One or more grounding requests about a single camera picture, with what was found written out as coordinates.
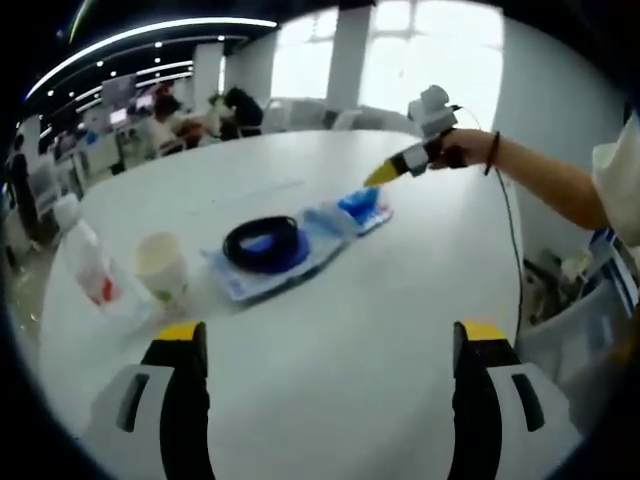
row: hand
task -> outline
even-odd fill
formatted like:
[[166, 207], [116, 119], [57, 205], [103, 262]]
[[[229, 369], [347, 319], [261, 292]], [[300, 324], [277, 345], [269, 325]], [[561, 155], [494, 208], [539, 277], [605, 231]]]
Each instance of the hand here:
[[[482, 130], [453, 130], [442, 139], [443, 152], [451, 147], [458, 146], [464, 152], [464, 162], [467, 166], [485, 163], [491, 149], [493, 134]], [[436, 160], [429, 164], [429, 168], [446, 168], [444, 160]]]

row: ceiling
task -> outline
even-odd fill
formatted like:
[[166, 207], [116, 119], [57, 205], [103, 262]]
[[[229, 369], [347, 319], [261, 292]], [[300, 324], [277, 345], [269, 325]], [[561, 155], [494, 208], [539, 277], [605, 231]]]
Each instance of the ceiling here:
[[[8, 102], [2, 116], [2, 139], [11, 138], [15, 132], [15, 122], [19, 118], [36, 113], [51, 115], [61, 111], [77, 96], [94, 88], [109, 78], [111, 71], [118, 75], [156, 66], [160, 64], [191, 60], [193, 49], [202, 42], [217, 41], [224, 35], [225, 52], [228, 54], [238, 45], [258, 38], [271, 29], [256, 26], [208, 25], [200, 27], [176, 28], [149, 33], [119, 42], [117, 46], [100, 51], [99, 57], [90, 55], [79, 60], [52, 78], [43, 88], [36, 91], [25, 103], [25, 94], [46, 72], [65, 58], [82, 48], [116, 33], [141, 25], [166, 20], [204, 16], [233, 16], [271, 20], [278, 23], [337, 3], [342, 8], [358, 7], [375, 3], [373, 0], [56, 0], [38, 2], [22, 0], [16, 2], [14, 29], [7, 25], [0, 29], [4, 45], [9, 49], [11, 83]], [[594, 38], [581, 23], [577, 9], [571, 0], [520, 0], [492, 3], [504, 8], [507, 16], [540, 28], [559, 38], [572, 48], [590, 58], [596, 65], [608, 70], [605, 57], [601, 55]], [[79, 10], [82, 15], [75, 21]], [[162, 41], [162, 48], [154, 43]], [[102, 68], [96, 61], [105, 60]], [[181, 69], [167, 71], [177, 73]], [[143, 80], [152, 78], [150, 74]], [[54, 89], [52, 97], [47, 96]]]

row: human arm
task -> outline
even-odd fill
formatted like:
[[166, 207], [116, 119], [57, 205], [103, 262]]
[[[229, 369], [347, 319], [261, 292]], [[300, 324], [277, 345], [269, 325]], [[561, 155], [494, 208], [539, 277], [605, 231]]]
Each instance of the human arm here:
[[[481, 130], [454, 130], [443, 148], [458, 145], [468, 165], [486, 162], [494, 135]], [[595, 230], [610, 222], [591, 176], [573, 165], [501, 137], [493, 166], [576, 225]]]

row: cable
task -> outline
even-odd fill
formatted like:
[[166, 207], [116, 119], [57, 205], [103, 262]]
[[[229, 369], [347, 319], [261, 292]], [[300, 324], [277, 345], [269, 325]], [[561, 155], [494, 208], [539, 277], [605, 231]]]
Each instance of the cable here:
[[[477, 117], [473, 114], [473, 112], [469, 110], [467, 107], [461, 107], [461, 108], [469, 112], [469, 114], [473, 117], [473, 120], [478, 125], [478, 130], [482, 130], [482, 127], [480, 126], [480, 122], [478, 121]], [[524, 285], [522, 283], [522, 266], [520, 265], [520, 254], [518, 253], [518, 242], [516, 240], [516, 232], [515, 232], [515, 227], [513, 225], [513, 212], [511, 211], [511, 202], [509, 202], [507, 187], [505, 186], [504, 180], [502, 178], [502, 173], [500, 173], [500, 170], [498, 170], [497, 168], [495, 168], [494, 170], [496, 172], [496, 175], [498, 176], [498, 181], [500, 182], [500, 187], [502, 189], [502, 195], [504, 196], [505, 207], [507, 208], [507, 217], [509, 219], [509, 234], [511, 235], [511, 245], [513, 247], [513, 254], [516, 258], [516, 265], [518, 267], [519, 299], [518, 299], [518, 323], [516, 327], [516, 339], [514, 341], [514, 347], [515, 347], [515, 343], [517, 343], [517, 339], [518, 339], [517, 334], [520, 331], [520, 324], [522, 323], [522, 302], [524, 300]]]

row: white shirt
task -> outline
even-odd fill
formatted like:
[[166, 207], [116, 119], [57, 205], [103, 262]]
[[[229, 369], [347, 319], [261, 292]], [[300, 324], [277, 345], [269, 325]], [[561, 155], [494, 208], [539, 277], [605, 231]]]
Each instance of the white shirt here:
[[640, 268], [640, 122], [633, 115], [617, 143], [593, 149], [593, 183], [607, 218]]
[[160, 150], [165, 143], [177, 140], [176, 133], [180, 130], [182, 122], [179, 115], [172, 115], [164, 122], [159, 122], [154, 116], [149, 118], [149, 134], [153, 148]]

